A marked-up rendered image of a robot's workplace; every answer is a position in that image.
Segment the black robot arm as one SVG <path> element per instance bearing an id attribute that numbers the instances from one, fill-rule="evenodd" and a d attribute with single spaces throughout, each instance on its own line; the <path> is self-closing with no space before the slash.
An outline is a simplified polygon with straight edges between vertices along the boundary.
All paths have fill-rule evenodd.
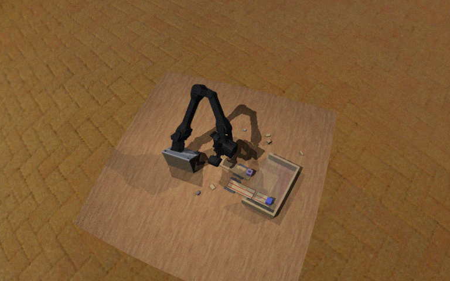
<path id="1" fill-rule="evenodd" d="M 177 127 L 175 133 L 171 135 L 171 150 L 179 153 L 184 151 L 185 140 L 188 139 L 193 130 L 190 126 L 199 102 L 206 97 L 210 102 L 210 106 L 212 107 L 216 118 L 217 132 L 213 131 L 210 136 L 213 138 L 215 147 L 222 148 L 223 151 L 221 152 L 221 155 L 226 155 L 231 159 L 238 150 L 238 143 L 232 140 L 232 125 L 224 115 L 217 93 L 208 89 L 203 84 L 194 84 L 192 85 L 190 96 L 191 100 L 185 113 L 185 117 L 182 123 Z M 225 134 L 228 136 L 225 136 Z"/>

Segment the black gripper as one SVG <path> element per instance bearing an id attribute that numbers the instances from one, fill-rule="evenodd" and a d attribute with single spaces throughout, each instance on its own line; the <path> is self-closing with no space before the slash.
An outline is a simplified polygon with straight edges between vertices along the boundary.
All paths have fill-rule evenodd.
<path id="1" fill-rule="evenodd" d="M 216 156 L 211 155 L 208 159 L 208 164 L 213 165 L 215 167 L 218 167 L 219 164 L 221 163 L 222 159 L 221 159 L 221 152 L 223 151 L 222 148 L 217 148 L 215 147 L 215 145 L 213 145 L 214 150 L 216 152 Z"/>

